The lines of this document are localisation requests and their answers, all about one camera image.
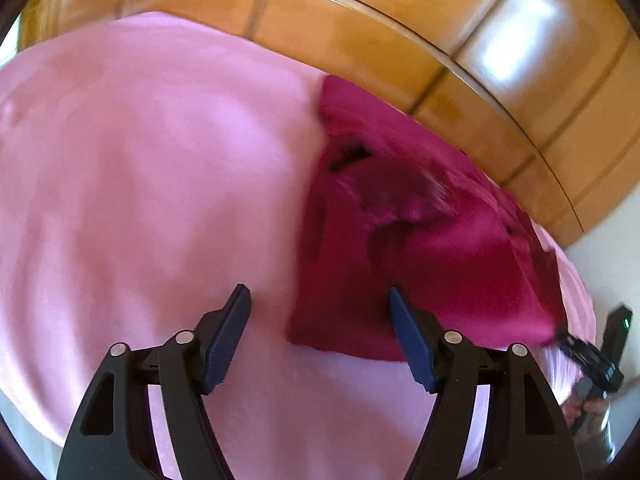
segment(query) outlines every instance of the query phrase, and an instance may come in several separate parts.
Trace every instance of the person's arm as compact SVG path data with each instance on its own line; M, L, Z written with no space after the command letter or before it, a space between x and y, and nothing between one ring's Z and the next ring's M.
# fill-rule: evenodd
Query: person's arm
M604 468L613 460L614 446L609 430L609 401L592 399L582 403L577 395L572 395L562 404L562 413L569 427L580 416L588 413L587 419L574 436L585 480L597 479Z

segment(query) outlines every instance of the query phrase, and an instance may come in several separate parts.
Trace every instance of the silver screw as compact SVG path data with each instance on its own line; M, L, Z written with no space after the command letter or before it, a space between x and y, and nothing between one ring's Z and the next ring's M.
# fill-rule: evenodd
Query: silver screw
M527 347L524 345L521 345L520 343L516 343L515 345L513 345L511 347L511 351L519 357L524 357L529 353L529 350L527 350Z
M175 341L180 345L186 345L193 341L193 332L191 330L183 330L182 332L178 332L175 336Z
M124 354L124 352L126 351L127 351L127 345L125 345L124 343L116 343L111 347L111 349L109 350L109 353L112 356L117 357L119 355Z
M457 345L458 343L462 343L462 336L455 330L449 330L444 335L444 341L451 343L452 345Z

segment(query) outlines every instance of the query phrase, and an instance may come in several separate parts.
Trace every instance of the dark magenta cloth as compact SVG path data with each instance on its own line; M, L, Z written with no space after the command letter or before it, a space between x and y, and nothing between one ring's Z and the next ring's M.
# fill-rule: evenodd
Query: dark magenta cloth
M326 78L319 111L328 145L303 218L292 343L404 360L385 304L395 284L477 345L553 341L566 325L556 256L509 193L348 81Z

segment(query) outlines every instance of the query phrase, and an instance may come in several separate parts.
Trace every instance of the hand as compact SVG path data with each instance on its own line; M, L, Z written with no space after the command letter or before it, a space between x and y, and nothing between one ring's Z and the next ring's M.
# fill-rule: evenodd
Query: hand
M590 399L582 403L582 399L579 396L572 394L562 404L562 414L570 428L580 416L582 410L590 413L592 416L589 416L584 422L584 432L586 437L590 438L604 430L609 421L609 408L610 403L607 399Z

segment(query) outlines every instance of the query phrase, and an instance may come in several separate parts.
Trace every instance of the maroon garment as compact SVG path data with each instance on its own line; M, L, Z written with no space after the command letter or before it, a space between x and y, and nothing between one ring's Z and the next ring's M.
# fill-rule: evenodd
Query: maroon garment
M386 312L395 284L477 345L554 339L567 323L556 256L510 194L341 78L326 78L320 114L328 146L306 202L292 343L404 360Z

